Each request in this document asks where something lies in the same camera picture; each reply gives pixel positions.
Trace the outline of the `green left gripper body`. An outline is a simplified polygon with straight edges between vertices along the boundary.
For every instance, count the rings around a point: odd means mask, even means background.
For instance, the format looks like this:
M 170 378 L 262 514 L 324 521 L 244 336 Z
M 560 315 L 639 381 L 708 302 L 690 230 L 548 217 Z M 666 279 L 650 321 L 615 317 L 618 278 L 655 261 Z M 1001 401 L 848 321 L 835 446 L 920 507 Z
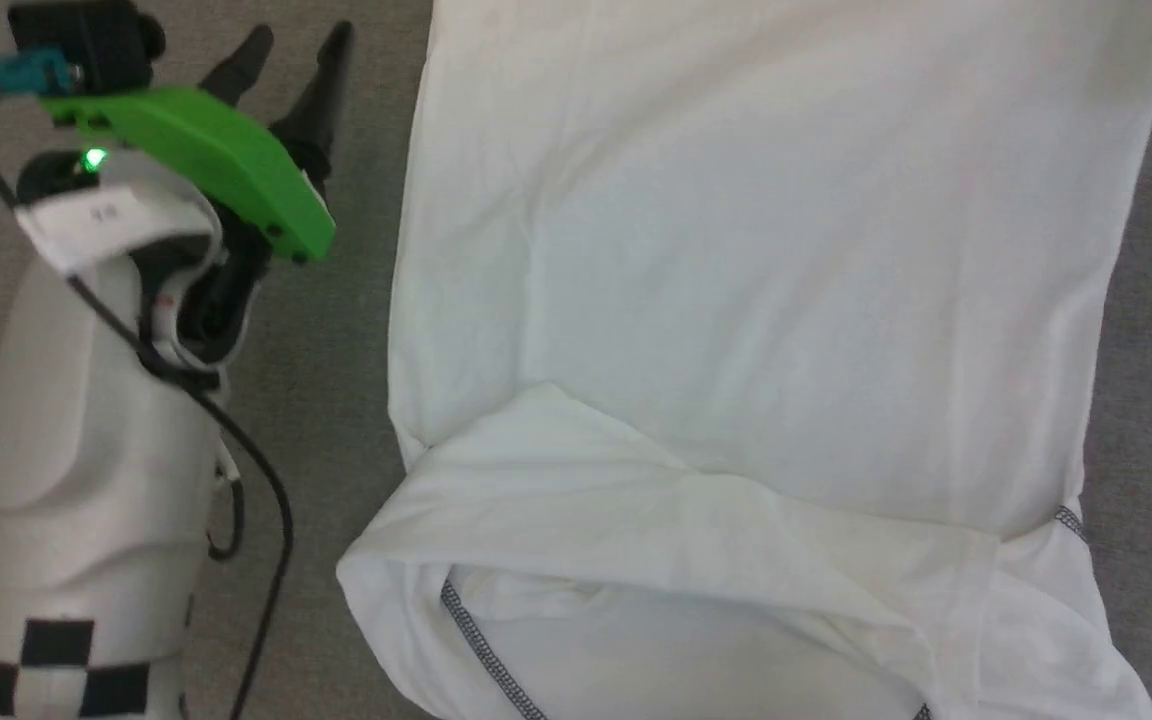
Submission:
M 54 120 L 115 138 L 183 176 L 268 238 L 276 258 L 323 260 L 338 234 L 325 202 L 282 143 L 200 88 L 41 97 Z

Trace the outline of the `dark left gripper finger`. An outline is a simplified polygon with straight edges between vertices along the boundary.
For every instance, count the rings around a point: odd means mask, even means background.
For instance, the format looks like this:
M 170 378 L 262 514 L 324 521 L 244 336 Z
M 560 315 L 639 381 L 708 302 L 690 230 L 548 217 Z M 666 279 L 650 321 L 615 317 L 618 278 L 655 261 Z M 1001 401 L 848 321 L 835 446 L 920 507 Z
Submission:
M 346 103 L 353 50 L 355 26 L 339 20 L 317 51 L 314 76 L 285 118 L 268 127 L 317 192 L 325 190 L 332 176 L 334 138 Z
M 257 24 L 237 50 L 212 68 L 197 88 L 220 103 L 236 108 L 238 100 L 256 85 L 274 45 L 273 28 Z

